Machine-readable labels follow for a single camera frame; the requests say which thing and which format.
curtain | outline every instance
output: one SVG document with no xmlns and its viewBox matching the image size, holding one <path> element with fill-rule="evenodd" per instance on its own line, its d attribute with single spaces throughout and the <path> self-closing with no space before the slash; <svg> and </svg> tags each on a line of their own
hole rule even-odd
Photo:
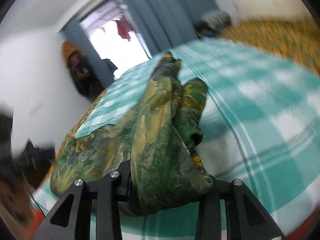
<svg viewBox="0 0 320 240">
<path fill-rule="evenodd" d="M 214 0 L 124 0 L 152 55 L 197 39 L 193 24 Z"/>
<path fill-rule="evenodd" d="M 61 31 L 69 42 L 76 45 L 86 54 L 92 70 L 100 80 L 103 87 L 106 88 L 110 86 L 115 81 L 113 79 L 113 74 L 106 65 L 106 62 L 101 60 L 99 54 L 80 27 L 79 20 L 76 18 L 71 19 Z"/>
</svg>

orange object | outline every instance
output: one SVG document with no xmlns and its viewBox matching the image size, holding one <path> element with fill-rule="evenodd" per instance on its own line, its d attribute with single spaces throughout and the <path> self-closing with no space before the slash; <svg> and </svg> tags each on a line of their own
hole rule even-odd
<svg viewBox="0 0 320 240">
<path fill-rule="evenodd" d="M 31 238 L 31 236 L 35 233 L 38 226 L 41 224 L 41 222 L 44 219 L 44 215 L 39 209 L 34 209 L 33 214 L 34 214 L 34 219 L 30 223 L 29 227 L 27 228 L 27 239 Z"/>
</svg>

bed sheet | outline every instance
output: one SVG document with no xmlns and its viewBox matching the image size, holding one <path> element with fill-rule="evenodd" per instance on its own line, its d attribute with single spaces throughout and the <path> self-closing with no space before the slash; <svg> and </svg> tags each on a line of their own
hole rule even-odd
<svg viewBox="0 0 320 240">
<path fill-rule="evenodd" d="M 320 202 L 320 80 L 291 61 L 231 41 L 205 39 L 170 51 L 182 59 L 182 83 L 199 77 L 209 87 L 200 121 L 204 140 L 197 147 L 204 167 L 220 180 L 242 179 L 288 235 Z M 138 101 L 160 57 L 112 84 L 75 137 L 116 122 Z M 46 210 L 55 203 L 48 181 L 35 199 Z M 122 217 L 123 237 L 193 239 L 197 210 L 198 203 L 190 203 Z M 94 224 L 93 215 L 92 239 Z"/>
</svg>

ceiling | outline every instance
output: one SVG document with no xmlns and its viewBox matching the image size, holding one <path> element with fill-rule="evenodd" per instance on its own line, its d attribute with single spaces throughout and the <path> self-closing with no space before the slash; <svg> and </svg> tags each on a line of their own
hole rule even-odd
<svg viewBox="0 0 320 240">
<path fill-rule="evenodd" d="M 0 24 L 0 36 L 54 26 L 76 1 L 16 0 Z"/>
</svg>

bed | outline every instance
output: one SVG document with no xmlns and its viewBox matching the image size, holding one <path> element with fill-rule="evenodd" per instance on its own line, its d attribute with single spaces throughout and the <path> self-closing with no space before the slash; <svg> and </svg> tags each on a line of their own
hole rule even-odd
<svg viewBox="0 0 320 240">
<path fill-rule="evenodd" d="M 319 79 L 290 59 L 231 41 L 202 39 L 170 51 L 182 60 L 181 83 L 199 77 L 209 88 L 197 147 L 204 168 L 220 180 L 242 179 L 289 235 L 320 202 Z M 161 56 L 124 73 L 67 136 L 81 138 L 116 123 L 138 102 Z M 57 200 L 50 178 L 34 197 L 50 210 Z M 123 238 L 193 239 L 197 212 L 198 203 L 189 203 L 148 217 L 121 217 Z M 225 237 L 225 223 L 222 229 Z"/>
</svg>

